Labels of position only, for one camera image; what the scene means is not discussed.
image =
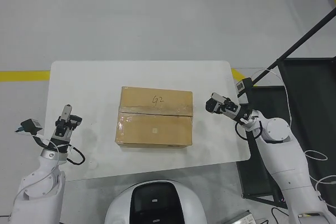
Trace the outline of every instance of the black panel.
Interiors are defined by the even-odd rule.
[[[138,186],[132,193],[129,223],[184,224],[178,193],[168,182]]]
[[[286,59],[279,70],[296,120],[292,128],[300,131],[297,137],[302,149],[329,157],[327,161],[308,158],[311,176],[320,179],[336,175],[336,60]],[[319,189],[323,198],[336,206],[336,184],[320,184]],[[336,209],[329,209],[336,214]]]

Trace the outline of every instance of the cardboard box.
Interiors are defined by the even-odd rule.
[[[122,147],[192,145],[193,93],[122,87],[116,143]]]

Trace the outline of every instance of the box lid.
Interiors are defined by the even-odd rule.
[[[123,86],[119,112],[193,116],[193,93]]]

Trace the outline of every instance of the black metal frame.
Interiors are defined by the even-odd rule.
[[[336,16],[336,7],[328,13],[320,22],[318,22],[310,31],[308,31],[300,40],[298,40],[295,44],[293,44],[285,53],[283,53],[275,62],[273,62],[267,70],[264,70],[257,78],[253,80],[253,84],[256,84],[258,81],[260,81],[265,75],[269,73],[268,70],[271,70],[275,68],[276,66],[279,67],[279,70],[282,69],[281,73],[283,75],[283,62],[287,59],[289,55],[291,55],[297,48],[299,48],[303,43],[305,43],[309,38],[311,38],[314,34],[316,34],[322,27],[324,27],[329,21],[331,21],[334,17]],[[307,60],[319,60],[319,58],[306,58]],[[322,60],[336,60],[336,56],[333,58],[321,58]],[[240,92],[238,94],[238,97],[240,97],[242,94],[245,93],[245,90]],[[249,99],[249,96],[251,93],[246,93],[247,98]],[[269,182],[271,186],[277,185],[275,181],[272,179],[271,176],[269,176]],[[256,194],[256,195],[251,195],[251,194],[246,194],[244,193],[244,187],[242,187],[242,197],[250,200],[254,200],[257,202],[262,202],[265,204],[270,204],[272,206],[276,207],[281,207],[281,208],[287,208],[286,203],[282,200],[280,200],[280,195],[281,191],[279,191],[279,188],[274,188],[271,187],[272,192],[270,194]],[[266,200],[266,199],[261,199],[259,197],[267,196],[267,195],[272,195],[274,201],[271,200]]]
[[[264,70],[257,78],[253,80],[253,84],[256,84],[259,82],[264,76],[266,76],[269,71],[273,68],[275,68],[279,62],[282,62],[285,60],[290,54],[292,54],[297,48],[299,48],[303,43],[305,43],[307,40],[309,40],[314,34],[316,34],[322,27],[324,27],[329,21],[331,21],[336,16],[336,7],[328,13],[318,24],[316,24],[311,30],[309,30],[300,40],[298,40],[294,45],[292,45],[285,53],[283,53],[274,63],[272,63],[267,70]],[[245,91],[241,91],[238,94],[238,97],[240,97],[242,94],[244,94]]]

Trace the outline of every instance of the white table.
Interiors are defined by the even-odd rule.
[[[185,149],[120,148],[115,143],[115,132],[122,86],[192,91],[193,145]],[[72,114],[83,118],[71,143],[85,154],[86,162],[60,166],[67,180],[248,160],[248,143],[236,135],[235,122],[205,110],[212,92],[237,102],[228,62],[54,62],[45,136],[52,135],[65,104],[71,104]],[[69,158],[81,159],[76,153],[69,154]]]

